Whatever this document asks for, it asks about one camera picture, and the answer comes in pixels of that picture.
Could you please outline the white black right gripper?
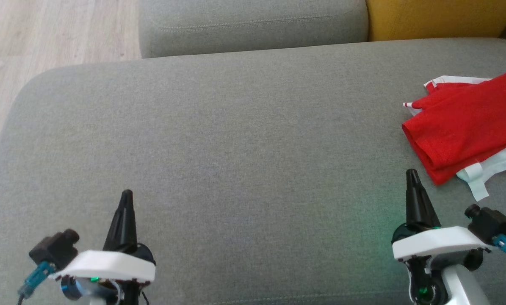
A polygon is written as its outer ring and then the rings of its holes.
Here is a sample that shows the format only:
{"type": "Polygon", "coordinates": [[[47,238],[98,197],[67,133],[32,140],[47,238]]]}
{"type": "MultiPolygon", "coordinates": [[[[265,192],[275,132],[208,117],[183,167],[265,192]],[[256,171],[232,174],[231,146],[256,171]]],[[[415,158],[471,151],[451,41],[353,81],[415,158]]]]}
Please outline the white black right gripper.
{"type": "Polygon", "coordinates": [[[443,227],[429,195],[415,169],[406,171],[406,225],[417,233],[404,237],[394,234],[392,250],[398,261],[431,257],[446,261],[464,261],[469,255],[492,250],[492,245],[481,241],[468,228],[443,227]]]}

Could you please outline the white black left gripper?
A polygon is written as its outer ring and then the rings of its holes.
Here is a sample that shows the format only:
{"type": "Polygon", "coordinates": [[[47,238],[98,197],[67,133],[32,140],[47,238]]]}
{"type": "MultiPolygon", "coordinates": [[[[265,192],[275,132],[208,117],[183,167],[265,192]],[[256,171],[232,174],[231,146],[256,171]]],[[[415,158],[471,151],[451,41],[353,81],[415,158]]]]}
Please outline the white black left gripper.
{"type": "Polygon", "coordinates": [[[102,278],[139,283],[154,282],[156,266],[134,257],[138,240],[133,192],[125,189],[110,224],[103,246],[104,251],[86,250],[79,253],[63,270],[50,274],[52,280],[65,276],[102,278]]]}

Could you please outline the red white basketball jersey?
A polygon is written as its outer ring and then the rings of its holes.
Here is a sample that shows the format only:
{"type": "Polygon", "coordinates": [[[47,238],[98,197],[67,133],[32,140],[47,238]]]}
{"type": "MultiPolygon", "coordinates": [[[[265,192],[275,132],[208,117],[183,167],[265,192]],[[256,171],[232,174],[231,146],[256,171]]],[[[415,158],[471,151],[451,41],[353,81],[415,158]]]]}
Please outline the red white basketball jersey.
{"type": "Polygon", "coordinates": [[[487,180],[506,171],[506,73],[403,107],[412,115],[403,132],[434,184],[457,176],[476,201],[488,197],[487,180]]]}

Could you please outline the large grey sofa seat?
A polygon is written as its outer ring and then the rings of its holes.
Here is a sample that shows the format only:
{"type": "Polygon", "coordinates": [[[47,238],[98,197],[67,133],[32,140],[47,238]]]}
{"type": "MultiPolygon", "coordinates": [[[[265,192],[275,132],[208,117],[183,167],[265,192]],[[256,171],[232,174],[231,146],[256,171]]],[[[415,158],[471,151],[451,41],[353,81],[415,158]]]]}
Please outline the large grey sofa seat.
{"type": "Polygon", "coordinates": [[[506,40],[349,43],[56,68],[0,138],[0,305],[67,228],[104,245],[133,191],[151,305],[409,305],[391,237],[415,168],[445,226],[475,202],[435,187],[401,128],[441,75],[506,72],[506,40]]]}

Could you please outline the yellow sofa section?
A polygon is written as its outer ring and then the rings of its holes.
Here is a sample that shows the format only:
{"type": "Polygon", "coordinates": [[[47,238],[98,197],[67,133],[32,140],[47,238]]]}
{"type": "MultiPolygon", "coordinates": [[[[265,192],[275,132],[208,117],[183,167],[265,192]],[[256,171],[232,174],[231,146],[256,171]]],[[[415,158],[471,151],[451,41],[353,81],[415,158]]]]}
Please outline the yellow sofa section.
{"type": "Polygon", "coordinates": [[[366,0],[369,40],[500,37],[506,0],[366,0]]]}

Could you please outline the grey sofa cushion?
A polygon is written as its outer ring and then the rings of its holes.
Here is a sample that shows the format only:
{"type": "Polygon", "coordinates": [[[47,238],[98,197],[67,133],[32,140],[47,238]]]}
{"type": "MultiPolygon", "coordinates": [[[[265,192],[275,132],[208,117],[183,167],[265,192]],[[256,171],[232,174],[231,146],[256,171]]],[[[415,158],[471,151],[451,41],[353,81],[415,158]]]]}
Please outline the grey sofa cushion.
{"type": "Polygon", "coordinates": [[[143,58],[365,42],[366,0],[139,0],[143,58]]]}

